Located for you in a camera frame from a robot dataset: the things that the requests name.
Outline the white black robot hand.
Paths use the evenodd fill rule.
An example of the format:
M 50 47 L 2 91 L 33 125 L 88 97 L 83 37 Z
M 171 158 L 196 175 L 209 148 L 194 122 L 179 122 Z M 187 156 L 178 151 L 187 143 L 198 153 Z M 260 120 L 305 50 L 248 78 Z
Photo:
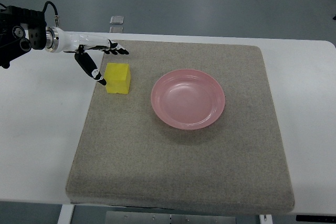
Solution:
M 53 53 L 73 53 L 76 62 L 83 71 L 103 86 L 107 82 L 87 51 L 97 50 L 113 55 L 129 54 L 119 43 L 102 36 L 66 32 L 59 27 L 47 28 L 46 34 L 49 42 L 49 45 L 46 46 L 47 50 Z

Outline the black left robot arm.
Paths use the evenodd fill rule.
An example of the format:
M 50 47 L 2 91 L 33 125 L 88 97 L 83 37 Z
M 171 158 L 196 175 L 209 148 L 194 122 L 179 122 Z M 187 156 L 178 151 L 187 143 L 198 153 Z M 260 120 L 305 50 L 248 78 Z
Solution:
M 47 28 L 45 12 L 54 9 L 55 25 L 59 15 L 55 4 L 47 1 L 41 11 L 1 4 L 1 67 L 7 69 L 10 62 L 34 50 L 49 49 L 57 37 Z

